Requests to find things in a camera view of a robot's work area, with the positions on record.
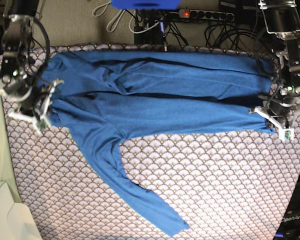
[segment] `white cable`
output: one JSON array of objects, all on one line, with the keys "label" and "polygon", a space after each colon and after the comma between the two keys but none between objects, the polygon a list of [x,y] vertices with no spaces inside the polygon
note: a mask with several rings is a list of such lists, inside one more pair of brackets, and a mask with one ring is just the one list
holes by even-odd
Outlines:
[{"label": "white cable", "polygon": [[157,21],[154,25],[152,25],[151,27],[149,27],[149,28],[147,28],[145,30],[142,30],[142,31],[133,31],[132,28],[131,28],[131,23],[132,23],[133,19],[135,19],[135,18],[132,16],[131,19],[130,19],[130,22],[129,22],[129,29],[130,29],[130,32],[132,32],[133,34],[143,34],[143,33],[146,33],[149,30],[151,30],[151,29],[155,28],[156,26],[158,26],[159,23],[160,23],[159,21]]},{"label": "white cable", "polygon": [[106,31],[108,33],[113,33],[117,29],[117,26],[125,12],[125,10],[120,10],[118,14],[115,15],[115,17],[107,24]]},{"label": "white cable", "polygon": [[[107,8],[108,8],[108,6],[109,6],[110,4],[111,4],[111,0],[108,1],[108,2],[106,2],[105,4],[102,4],[102,5],[100,5],[100,6],[97,6],[96,8],[94,8],[94,9],[92,10],[92,16],[94,16],[94,17],[100,17],[102,14],[105,13],[105,11],[107,10]],[[103,10],[101,11],[101,13],[96,14],[97,11],[99,11],[99,10],[102,9],[102,8],[103,8]]]},{"label": "white cable", "polygon": [[[105,13],[105,11],[107,10],[108,6],[111,5],[111,3],[112,3],[112,1],[110,0],[110,1],[94,8],[92,10],[92,16],[94,16],[94,17],[102,16]],[[102,8],[103,8],[103,10],[99,14],[97,14],[97,12]],[[120,10],[117,13],[117,15],[115,15],[115,17],[106,25],[106,31],[108,33],[113,33],[117,29],[118,24],[124,14],[125,14],[125,10],[123,10],[123,9]]]}]

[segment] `metal bracket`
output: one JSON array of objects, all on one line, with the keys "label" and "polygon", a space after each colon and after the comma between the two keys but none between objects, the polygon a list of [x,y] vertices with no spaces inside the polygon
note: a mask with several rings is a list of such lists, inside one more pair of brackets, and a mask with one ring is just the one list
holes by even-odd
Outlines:
[{"label": "metal bracket", "polygon": [[39,135],[42,135],[43,129],[51,127],[51,122],[49,121],[49,118],[47,117],[47,112],[48,112],[49,106],[52,104],[52,101],[51,101],[52,94],[55,92],[56,87],[59,84],[62,84],[63,82],[64,81],[62,79],[58,78],[50,83],[46,97],[41,102],[40,106],[38,106],[38,108],[34,109],[35,113],[39,116],[38,118],[35,116],[28,116],[28,115],[22,114],[21,112],[15,112],[14,109],[11,109],[7,115],[10,118],[13,118],[16,120],[22,120],[22,121],[32,124],[32,126],[34,127],[36,132]]},{"label": "metal bracket", "polygon": [[294,128],[285,128],[280,122],[270,116],[261,106],[250,109],[249,113],[259,114],[261,117],[267,119],[275,127],[278,128],[279,139],[283,142],[286,140],[293,140],[295,138]]}]

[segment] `cable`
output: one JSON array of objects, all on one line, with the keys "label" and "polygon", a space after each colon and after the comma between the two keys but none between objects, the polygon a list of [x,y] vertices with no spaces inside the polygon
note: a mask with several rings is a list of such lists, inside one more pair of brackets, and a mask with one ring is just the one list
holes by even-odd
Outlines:
[{"label": "cable", "polygon": [[207,37],[207,31],[208,29],[210,29],[209,27],[207,27],[204,31],[204,37],[205,37],[205,47],[207,47],[209,45],[209,48],[211,48],[211,44],[210,44],[210,37],[212,32],[219,26],[219,20],[217,21],[217,23],[215,24],[215,27],[210,31],[208,37]]},{"label": "cable", "polygon": [[[103,14],[105,13],[105,11],[107,10],[107,8],[109,7],[109,5],[111,4],[111,2],[112,2],[112,1],[110,0],[110,1],[106,2],[105,4],[102,4],[102,5],[100,5],[100,6],[95,7],[95,8],[92,10],[92,16],[94,16],[94,17],[100,17],[101,15],[103,15]],[[101,11],[101,13],[96,14],[97,11],[99,11],[99,10],[102,9],[102,8],[103,8],[103,10]]]},{"label": "cable", "polygon": [[171,26],[172,26],[172,25],[171,25],[171,23],[169,22],[169,27],[170,27],[170,28],[169,28],[169,31],[172,31],[172,32],[169,32],[169,31],[168,31],[167,34],[169,34],[169,33],[173,34],[174,37],[176,38],[176,40],[178,41],[179,45],[182,46],[182,44],[181,44],[181,42],[180,42],[180,40],[179,40],[179,38],[178,38],[178,36],[180,37],[180,35],[179,35],[178,33],[175,33]]},{"label": "cable", "polygon": [[[251,32],[251,30],[249,29],[245,29],[245,28],[238,28],[235,27],[233,25],[227,24],[227,26],[232,27],[233,29],[227,30],[227,32],[222,33],[221,36],[219,36],[218,39],[216,39],[215,43],[212,45],[213,48],[215,47],[221,47],[221,44],[227,40],[229,37],[233,36],[233,35],[245,35],[247,37],[250,37],[252,35],[252,39],[254,39],[255,34]],[[236,40],[240,41],[242,43],[242,45],[244,47],[246,47],[247,50],[249,50],[249,48],[246,46],[246,44],[240,39],[236,37]]]},{"label": "cable", "polygon": [[144,33],[148,32],[149,30],[154,29],[156,26],[158,26],[159,23],[160,23],[160,21],[164,19],[164,16],[163,16],[162,18],[160,18],[160,20],[156,20],[157,22],[155,22],[154,25],[152,25],[151,27],[148,27],[147,29],[142,30],[142,31],[134,31],[134,30],[132,30],[132,28],[131,28],[131,23],[132,23],[132,20],[133,20],[133,19],[134,19],[134,18],[131,17],[131,19],[130,19],[130,21],[129,21],[129,25],[128,25],[128,26],[129,26],[130,32],[132,32],[133,34],[144,34]]},{"label": "cable", "polygon": [[182,41],[184,42],[184,44],[187,45],[187,46],[189,46],[188,41],[181,34],[181,32],[180,32],[179,28],[177,27],[177,25],[174,22],[172,22],[172,24],[173,25],[171,25],[171,26],[174,28],[174,30],[177,32],[177,34],[180,36],[180,38],[182,39]]},{"label": "cable", "polygon": [[141,23],[142,22],[142,20],[139,20],[139,18],[138,18],[138,13],[136,14],[136,16],[135,15],[133,15],[129,10],[127,10],[127,9],[125,9],[125,11],[128,13],[128,14],[130,14],[138,23]]},{"label": "cable", "polygon": [[[213,25],[210,25],[210,26],[208,26],[207,27],[207,29],[209,29],[209,28],[212,28],[212,27],[214,27],[214,26],[216,26],[216,24],[213,24]],[[245,33],[249,33],[249,34],[251,34],[251,30],[249,30],[249,29],[245,29],[245,28],[238,28],[238,27],[236,27],[236,26],[233,26],[233,25],[231,25],[231,24],[228,24],[228,23],[220,23],[220,24],[218,24],[218,26],[223,26],[223,28],[225,29],[225,31],[226,32],[224,32],[224,33],[220,33],[220,35],[219,35],[219,37],[215,40],[215,42],[214,42],[214,44],[212,44],[211,45],[211,47],[212,48],[215,48],[215,47],[221,47],[221,44],[226,40],[226,39],[228,39],[229,37],[231,37],[231,36],[233,36],[234,34],[240,34],[240,32],[245,32]],[[231,27],[231,28],[233,28],[233,29],[230,29],[230,30],[227,30],[227,28],[226,28],[226,26],[229,26],[229,27]]]},{"label": "cable", "polygon": [[[238,46],[238,44],[236,44],[236,43],[231,39],[231,35],[229,35],[229,31],[232,31],[232,30],[236,31],[236,34],[238,35],[238,33],[239,33],[238,28],[235,27],[235,26],[233,26],[233,25],[227,24],[226,22],[224,22],[223,25],[224,25],[224,28],[225,28],[225,33],[224,33],[224,34],[226,34],[226,38],[225,38],[222,42],[224,42],[226,39],[229,39],[229,40],[232,42],[232,45],[231,45],[231,48],[230,48],[230,49],[232,49],[232,47],[235,46],[237,50],[238,50],[238,49],[241,50],[241,48]],[[234,29],[227,30],[227,26],[231,26],[231,27],[234,28]]]},{"label": "cable", "polygon": [[44,41],[45,41],[45,58],[44,58],[43,64],[39,67],[38,71],[36,72],[36,77],[37,77],[36,81],[38,81],[38,78],[41,77],[41,74],[48,66],[48,61],[50,58],[50,40],[49,40],[48,34],[47,34],[44,26],[42,25],[42,23],[36,18],[33,18],[33,22],[39,27],[39,29],[44,37]]},{"label": "cable", "polygon": [[251,42],[252,36],[256,31],[257,24],[258,24],[258,0],[255,0],[255,24],[254,24],[251,36],[249,38],[249,43]]},{"label": "cable", "polygon": [[266,28],[264,27],[261,31],[258,32],[258,34],[256,35],[256,38],[254,40],[253,43],[253,52],[254,52],[254,59],[255,59],[255,63],[256,66],[258,67],[258,69],[260,70],[260,72],[262,72],[265,76],[272,78],[275,76],[275,72],[267,72],[264,67],[262,66],[262,63],[260,61],[260,56],[258,54],[258,50],[257,50],[257,42],[259,41],[259,39],[263,36],[263,34],[266,32]]},{"label": "cable", "polygon": [[32,40],[36,43],[36,44],[38,44],[39,46],[40,46],[40,48],[44,48],[41,44],[40,44],[40,42],[38,42],[34,37],[32,37]]},{"label": "cable", "polygon": [[115,15],[115,17],[107,24],[106,31],[108,33],[113,33],[117,29],[117,26],[124,14],[125,14],[125,10],[121,9],[117,13],[117,15]]},{"label": "cable", "polygon": [[[111,3],[112,3],[112,1],[108,1],[108,2],[106,2],[106,3],[104,3],[104,4],[100,5],[100,6],[95,7],[92,10],[92,16],[93,17],[100,17],[100,16],[102,16],[106,12],[106,10],[109,7],[109,5],[111,5]],[[123,17],[123,15],[125,14],[125,12],[128,12],[128,11],[124,10],[124,9],[121,9],[117,13],[117,15],[115,15],[114,18],[106,25],[106,31],[108,33],[113,33],[117,29],[118,24],[119,24],[121,18]]]}]

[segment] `electronic device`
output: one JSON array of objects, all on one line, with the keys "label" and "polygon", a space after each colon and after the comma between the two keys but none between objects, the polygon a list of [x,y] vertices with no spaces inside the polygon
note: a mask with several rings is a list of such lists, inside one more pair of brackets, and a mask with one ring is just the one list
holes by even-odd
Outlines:
[{"label": "electronic device", "polygon": [[176,9],[181,0],[112,0],[118,9]]},{"label": "electronic device", "polygon": [[[0,95],[17,102],[17,112],[10,112],[9,116],[34,124],[38,132],[48,127],[47,113],[51,104],[50,97],[56,85],[62,83],[56,79],[48,86],[38,86],[38,79],[49,61],[50,42],[44,26],[35,18],[39,0],[8,1],[4,16],[10,19],[8,29],[2,41],[2,66],[0,70]],[[114,0],[118,8],[168,8],[178,5],[178,0]],[[260,96],[264,100],[263,106],[251,109],[250,112],[259,114],[268,120],[269,127],[277,127],[281,140],[293,139],[294,130],[290,128],[293,116],[292,109],[299,111],[296,102],[300,98],[300,46],[297,33],[300,32],[300,19],[295,0],[258,0],[258,7],[262,11],[265,28],[259,31],[256,39],[264,34],[272,34],[283,41],[284,48],[276,50],[275,57],[279,67],[275,72],[266,72],[260,62],[258,50],[254,49],[256,65],[260,71],[277,82],[277,88],[272,95]],[[181,9],[181,18],[222,19],[233,16],[223,15],[222,12],[208,12],[200,10]],[[153,22],[152,28],[163,27],[160,20]],[[46,58],[37,72],[31,74],[25,71],[25,64],[30,64],[30,57],[25,54],[29,49],[32,36],[32,25],[38,25],[46,47]]]}]

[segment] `patterned tablecloth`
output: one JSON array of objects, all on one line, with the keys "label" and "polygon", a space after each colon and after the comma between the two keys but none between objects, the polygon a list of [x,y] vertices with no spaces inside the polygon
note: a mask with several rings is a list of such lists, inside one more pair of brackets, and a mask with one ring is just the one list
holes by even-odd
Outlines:
[{"label": "patterned tablecloth", "polygon": [[[161,47],[88,44],[51,52],[122,49]],[[171,50],[210,52],[189,46]],[[38,49],[31,55],[40,64],[45,53]],[[3,107],[7,112],[15,105],[3,99]],[[25,122],[6,117],[18,191],[44,240],[270,240],[300,173],[300,113],[293,127],[296,138],[287,143],[277,133],[240,131],[161,134],[121,144],[129,179],[156,192],[190,225],[169,238],[99,178],[67,128],[51,127],[38,136]]]}]

